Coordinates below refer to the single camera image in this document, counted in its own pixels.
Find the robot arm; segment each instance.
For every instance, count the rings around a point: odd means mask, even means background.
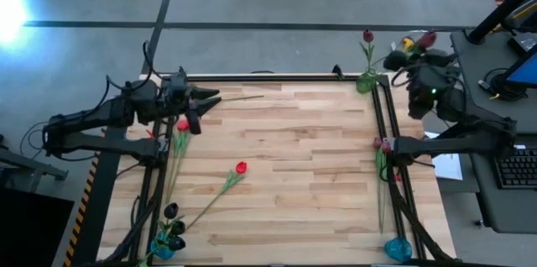
[[[77,149],[99,150],[116,154],[129,154],[143,164],[159,159],[159,143],[154,139],[104,139],[82,131],[109,126],[125,128],[133,124],[134,116],[142,124],[159,118],[182,113],[193,134],[200,134],[199,117],[221,101],[218,90],[187,85],[185,71],[163,80],[162,89],[151,80],[127,83],[119,96],[92,109],[56,115],[43,129],[44,149],[47,155],[61,158],[64,153]]]
[[[434,50],[413,55],[394,51],[384,67],[407,71],[409,115],[422,119],[434,106],[440,119],[456,124],[435,139],[399,137],[389,139],[393,153],[407,164],[422,154],[480,153],[498,158],[509,156],[516,136],[516,121],[502,118],[475,105],[464,91],[455,88],[459,69]]]

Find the blue vase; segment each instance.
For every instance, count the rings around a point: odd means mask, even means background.
[[[166,240],[166,234],[161,232],[157,234],[157,238]],[[157,245],[155,241],[151,242],[151,251],[153,252],[154,255],[158,256],[159,258],[163,260],[171,259],[175,254],[175,251],[171,251],[167,247],[159,248],[159,246]]]
[[[412,258],[412,246],[404,238],[394,238],[384,245],[384,251],[388,257],[395,259],[400,263],[407,262]]]

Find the wooden tabletop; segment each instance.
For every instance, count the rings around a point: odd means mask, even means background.
[[[378,228],[372,147],[378,130],[371,94],[360,95],[352,82],[340,81],[196,85],[218,88],[224,99],[263,97],[221,102],[201,120],[203,133],[190,142],[172,191],[185,223],[221,190],[237,162],[247,162],[248,171],[182,236],[186,248],[166,264],[393,262],[383,251],[386,241],[396,236],[389,196],[383,233]],[[392,93],[401,134],[421,137],[422,123],[407,115],[407,91]],[[128,138],[148,137],[147,128],[132,126]],[[135,162],[124,156],[119,169]],[[445,252],[455,255],[434,170],[414,164],[409,175],[420,221]],[[100,259],[129,230],[142,179],[143,167],[138,167],[116,180]],[[412,243],[408,222],[405,229]],[[145,230],[141,253],[147,235]]]

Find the pink tulip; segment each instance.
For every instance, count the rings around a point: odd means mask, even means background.
[[[370,43],[375,39],[375,36],[373,35],[373,32],[371,32],[369,29],[363,31],[363,41]]]
[[[380,146],[382,144],[383,144],[383,141],[379,137],[376,137],[375,140],[373,141],[373,146],[375,147],[375,149],[380,149]]]
[[[436,32],[427,32],[418,39],[418,46],[422,49],[427,49],[433,46],[436,42]]]
[[[387,154],[387,153],[392,151],[392,149],[390,149],[390,147],[389,147],[388,142],[383,142],[383,144],[380,146],[380,148],[383,150],[383,153],[385,153],[385,154]]]

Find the concrete floor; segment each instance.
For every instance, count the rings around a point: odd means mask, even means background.
[[[154,22],[161,1],[25,0],[25,7],[28,19],[37,21]],[[381,57],[392,41],[408,34],[390,32],[390,26],[400,31],[398,25],[476,25],[494,6],[493,0],[171,0],[166,22],[382,24],[384,32],[375,34],[376,54]],[[0,132],[8,144],[16,149],[29,126],[53,114],[94,106],[106,74],[120,82],[137,77],[143,63],[141,45],[152,33],[152,29],[25,28],[11,44],[0,44]],[[441,34],[439,49],[451,49],[447,36]],[[247,73],[328,72],[339,64],[344,71],[361,71],[365,64],[357,44],[360,38],[361,32],[165,29],[155,66],[159,71],[182,65],[189,73]],[[444,129],[433,117],[425,120],[425,126]],[[24,149],[31,153],[28,145]],[[78,202],[90,164],[43,155],[37,159],[70,171],[65,182],[45,178],[39,192]],[[443,199],[460,258],[534,264],[529,250],[534,250],[536,236],[474,229],[472,221],[480,218],[475,197],[443,195]],[[74,218],[73,213],[55,265],[63,262]]]

